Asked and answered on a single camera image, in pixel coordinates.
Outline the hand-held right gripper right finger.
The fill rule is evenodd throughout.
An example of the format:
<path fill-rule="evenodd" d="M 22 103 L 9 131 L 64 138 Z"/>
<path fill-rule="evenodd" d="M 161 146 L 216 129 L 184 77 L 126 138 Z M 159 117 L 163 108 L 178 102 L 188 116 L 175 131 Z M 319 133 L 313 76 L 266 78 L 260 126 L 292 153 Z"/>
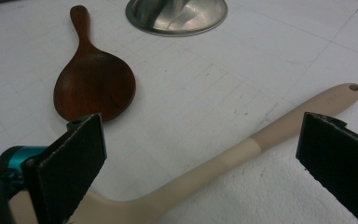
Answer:
<path fill-rule="evenodd" d="M 304 115 L 296 158 L 358 219 L 358 134 L 324 115 Z"/>

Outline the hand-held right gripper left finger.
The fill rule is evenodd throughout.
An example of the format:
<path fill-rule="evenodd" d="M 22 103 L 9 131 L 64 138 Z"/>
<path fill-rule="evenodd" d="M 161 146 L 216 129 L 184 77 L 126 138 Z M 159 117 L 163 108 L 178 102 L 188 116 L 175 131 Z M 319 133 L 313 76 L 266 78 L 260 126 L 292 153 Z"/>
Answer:
<path fill-rule="evenodd" d="M 39 224 L 65 224 L 106 160 L 101 116 L 67 124 L 67 132 L 22 163 L 25 185 Z"/>

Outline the beige ladle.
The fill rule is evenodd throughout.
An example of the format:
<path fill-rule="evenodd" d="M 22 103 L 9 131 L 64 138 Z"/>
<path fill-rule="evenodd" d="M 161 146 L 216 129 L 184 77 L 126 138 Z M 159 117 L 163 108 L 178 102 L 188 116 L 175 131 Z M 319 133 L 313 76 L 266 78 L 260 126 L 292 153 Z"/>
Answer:
<path fill-rule="evenodd" d="M 236 146 L 143 197 L 114 202 L 88 191 L 65 224 L 152 224 L 220 175 L 298 135 L 305 113 L 334 117 L 357 101 L 358 84 L 337 85 L 310 98 Z"/>

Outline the steel utensil stand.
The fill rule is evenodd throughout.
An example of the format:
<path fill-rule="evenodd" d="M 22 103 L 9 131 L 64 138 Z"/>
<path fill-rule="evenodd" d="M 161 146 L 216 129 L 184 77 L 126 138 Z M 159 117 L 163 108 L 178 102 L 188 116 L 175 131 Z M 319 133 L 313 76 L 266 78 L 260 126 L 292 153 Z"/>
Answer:
<path fill-rule="evenodd" d="M 228 14 L 225 0 L 130 0 L 126 17 L 153 35 L 190 36 L 208 32 Z"/>

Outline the brown wooden rice spoon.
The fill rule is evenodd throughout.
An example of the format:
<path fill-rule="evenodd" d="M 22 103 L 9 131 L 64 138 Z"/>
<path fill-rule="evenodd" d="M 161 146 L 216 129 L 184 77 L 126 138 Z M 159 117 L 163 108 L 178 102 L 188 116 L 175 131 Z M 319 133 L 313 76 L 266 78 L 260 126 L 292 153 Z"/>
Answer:
<path fill-rule="evenodd" d="M 78 47 L 56 81 L 53 104 L 66 120 L 99 113 L 102 120 L 118 117 L 131 104 L 135 76 L 117 56 L 97 49 L 90 41 L 90 15 L 83 6 L 70 9 Z"/>

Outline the white grid mat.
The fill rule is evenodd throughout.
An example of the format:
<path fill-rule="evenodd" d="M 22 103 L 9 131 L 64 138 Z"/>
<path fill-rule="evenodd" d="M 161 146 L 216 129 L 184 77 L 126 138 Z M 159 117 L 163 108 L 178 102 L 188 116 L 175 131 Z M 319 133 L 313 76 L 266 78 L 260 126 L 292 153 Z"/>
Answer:
<path fill-rule="evenodd" d="M 127 20 L 127 0 L 0 5 L 0 154 L 49 145 L 66 130 L 52 93 L 76 50 L 82 5 L 93 43 L 123 59 L 137 91 L 104 126 L 107 160 L 93 189 L 127 201 L 236 145 L 310 97 L 358 84 L 358 0 L 227 0 L 210 32 L 169 38 Z M 358 102 L 340 114 L 358 133 Z"/>

